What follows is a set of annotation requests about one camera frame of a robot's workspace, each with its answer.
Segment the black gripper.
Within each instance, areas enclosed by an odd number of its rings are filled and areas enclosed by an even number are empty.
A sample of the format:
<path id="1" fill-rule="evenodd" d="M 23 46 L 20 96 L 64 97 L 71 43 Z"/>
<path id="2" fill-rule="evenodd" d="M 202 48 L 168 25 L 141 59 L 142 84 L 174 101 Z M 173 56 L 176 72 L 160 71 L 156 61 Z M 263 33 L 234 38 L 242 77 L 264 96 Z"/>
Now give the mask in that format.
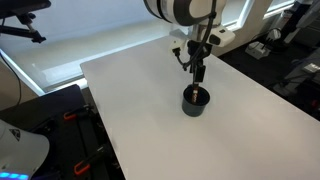
<path id="1" fill-rule="evenodd" d="M 187 42 L 187 47 L 188 47 L 188 54 L 190 56 L 190 60 L 187 62 L 187 65 L 191 65 L 196 60 L 204 59 L 208 57 L 211 54 L 211 50 L 212 50 L 211 44 L 201 45 L 200 42 L 196 42 L 193 40 L 190 40 Z M 205 71 L 206 71 L 206 67 L 204 65 L 196 66 L 194 71 L 193 82 L 202 83 L 204 80 Z"/>

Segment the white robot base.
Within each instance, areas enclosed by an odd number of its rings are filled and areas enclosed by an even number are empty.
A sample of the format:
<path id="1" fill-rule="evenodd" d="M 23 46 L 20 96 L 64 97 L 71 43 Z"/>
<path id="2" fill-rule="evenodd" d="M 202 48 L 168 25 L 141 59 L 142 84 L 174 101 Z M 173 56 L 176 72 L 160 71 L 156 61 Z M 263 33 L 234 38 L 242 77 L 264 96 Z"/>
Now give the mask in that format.
<path id="1" fill-rule="evenodd" d="M 49 153 L 49 140 L 0 120 L 0 180 L 31 180 Z"/>

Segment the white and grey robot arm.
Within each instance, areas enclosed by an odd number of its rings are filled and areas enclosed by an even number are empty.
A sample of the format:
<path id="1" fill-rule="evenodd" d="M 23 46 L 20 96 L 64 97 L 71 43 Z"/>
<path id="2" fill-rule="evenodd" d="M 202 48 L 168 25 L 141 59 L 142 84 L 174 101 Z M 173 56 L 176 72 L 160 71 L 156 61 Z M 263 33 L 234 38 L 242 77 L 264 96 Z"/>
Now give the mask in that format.
<path id="1" fill-rule="evenodd" d="M 180 59 L 181 49 L 172 49 L 184 70 L 193 74 L 193 84 L 203 82 L 208 57 L 213 46 L 230 44 L 235 34 L 221 24 L 226 0 L 143 0 L 147 11 L 167 23 L 191 27 L 187 42 L 190 60 Z"/>

